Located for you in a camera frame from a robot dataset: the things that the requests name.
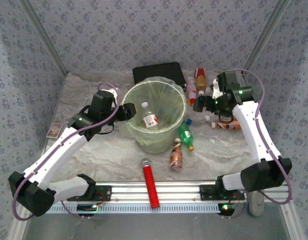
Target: trash can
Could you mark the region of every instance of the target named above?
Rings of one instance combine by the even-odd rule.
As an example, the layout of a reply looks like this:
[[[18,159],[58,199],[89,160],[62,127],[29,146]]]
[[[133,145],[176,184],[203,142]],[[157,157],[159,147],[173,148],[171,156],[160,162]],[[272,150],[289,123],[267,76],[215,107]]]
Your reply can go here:
[[[122,104],[130,102],[135,104],[137,113],[131,120],[119,124],[120,132],[135,138],[138,146],[147,153],[159,154],[168,150],[186,114],[183,89],[165,77],[149,77],[128,91]],[[156,115],[157,130],[145,127],[141,106],[144,102],[148,102]]]

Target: small card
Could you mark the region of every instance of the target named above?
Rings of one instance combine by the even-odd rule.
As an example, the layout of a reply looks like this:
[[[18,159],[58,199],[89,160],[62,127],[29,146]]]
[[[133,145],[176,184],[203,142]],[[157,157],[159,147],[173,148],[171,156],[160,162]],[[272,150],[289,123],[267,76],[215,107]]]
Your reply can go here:
[[[62,128],[63,128],[63,124],[53,122],[52,125],[50,126],[46,136],[48,138],[56,139],[56,138],[58,138]]]

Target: patterned wall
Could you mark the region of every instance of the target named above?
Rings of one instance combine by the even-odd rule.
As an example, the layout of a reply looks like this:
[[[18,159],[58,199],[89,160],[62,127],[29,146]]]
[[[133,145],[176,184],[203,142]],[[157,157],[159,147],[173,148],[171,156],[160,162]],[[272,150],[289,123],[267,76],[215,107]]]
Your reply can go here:
[[[0,239],[12,219],[8,176],[39,156],[62,75],[16,1],[0,1]]]
[[[253,71],[267,91],[264,121],[293,161],[293,199],[308,237],[308,0],[292,0]]]
[[[33,0],[69,72],[245,64],[275,0]]]

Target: red microphone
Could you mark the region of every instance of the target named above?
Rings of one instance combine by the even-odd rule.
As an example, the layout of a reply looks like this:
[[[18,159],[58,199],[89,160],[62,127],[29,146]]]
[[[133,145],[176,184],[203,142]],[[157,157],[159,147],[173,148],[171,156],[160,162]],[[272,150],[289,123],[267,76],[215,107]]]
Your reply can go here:
[[[145,181],[146,181],[150,205],[153,209],[158,208],[159,207],[159,201],[158,201],[158,196],[157,196],[157,191],[156,191],[156,186],[155,186],[152,168],[150,166],[151,161],[147,158],[146,159],[143,158],[141,165],[142,165],[143,170],[144,170],[144,176],[145,176]]]

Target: green soda bottle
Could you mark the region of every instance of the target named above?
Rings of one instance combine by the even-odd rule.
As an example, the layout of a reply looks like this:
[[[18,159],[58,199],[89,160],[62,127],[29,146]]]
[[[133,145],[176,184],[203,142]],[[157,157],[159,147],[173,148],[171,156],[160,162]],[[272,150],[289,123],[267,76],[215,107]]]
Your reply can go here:
[[[183,144],[185,144],[189,151],[194,150],[193,146],[193,135],[189,130],[188,125],[185,122],[182,122],[182,124],[178,127],[178,133],[180,136],[180,139]]]

